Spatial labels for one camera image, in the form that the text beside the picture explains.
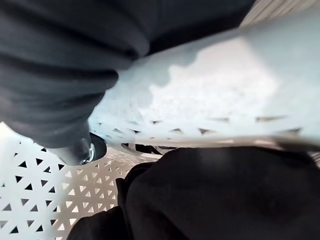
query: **white plastic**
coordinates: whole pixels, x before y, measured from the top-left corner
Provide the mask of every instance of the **white plastic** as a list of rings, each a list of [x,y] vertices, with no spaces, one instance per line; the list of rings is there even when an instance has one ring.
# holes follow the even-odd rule
[[[245,25],[262,18],[255,16],[259,9],[267,11],[260,15],[274,17],[315,4],[319,1],[260,1]],[[119,73],[90,127],[115,146],[202,147],[235,139],[254,144],[261,137],[298,137],[318,145],[319,22],[320,8],[314,7],[303,16],[141,59]]]
[[[0,240],[65,240],[82,217],[117,205],[116,178],[154,159],[108,148],[85,166],[66,166],[0,124]]]

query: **white lattice pattern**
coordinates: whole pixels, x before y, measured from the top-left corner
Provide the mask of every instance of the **white lattice pattern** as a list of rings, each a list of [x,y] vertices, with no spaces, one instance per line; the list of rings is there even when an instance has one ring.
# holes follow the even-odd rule
[[[1,240],[65,240],[78,219],[117,204],[116,178],[152,161],[109,148],[92,164],[66,166],[32,140],[8,132],[0,139]]]

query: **black clothing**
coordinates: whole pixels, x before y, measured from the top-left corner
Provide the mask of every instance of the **black clothing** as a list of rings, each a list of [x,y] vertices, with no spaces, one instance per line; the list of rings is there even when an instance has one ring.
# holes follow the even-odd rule
[[[118,205],[68,240],[317,240],[320,170],[304,153],[178,149],[117,179]]]

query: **black fabric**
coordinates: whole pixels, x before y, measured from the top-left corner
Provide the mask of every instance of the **black fabric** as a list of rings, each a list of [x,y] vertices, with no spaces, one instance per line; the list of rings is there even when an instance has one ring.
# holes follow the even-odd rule
[[[116,83],[116,71],[148,53],[235,28],[253,3],[2,0],[0,117],[40,145],[70,145]]]
[[[117,183],[126,223],[115,230],[134,240],[319,239],[320,170],[304,153],[178,149]],[[77,223],[69,240],[115,239],[111,218],[86,219],[100,224],[97,237],[82,237],[92,230]]]

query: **metal grommet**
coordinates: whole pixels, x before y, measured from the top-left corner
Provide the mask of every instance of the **metal grommet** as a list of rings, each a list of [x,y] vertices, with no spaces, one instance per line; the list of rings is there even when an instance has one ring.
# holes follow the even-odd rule
[[[89,149],[89,157],[81,162],[81,165],[85,165],[88,163],[91,163],[95,159],[96,151],[95,151],[95,145],[93,143],[90,144]]]

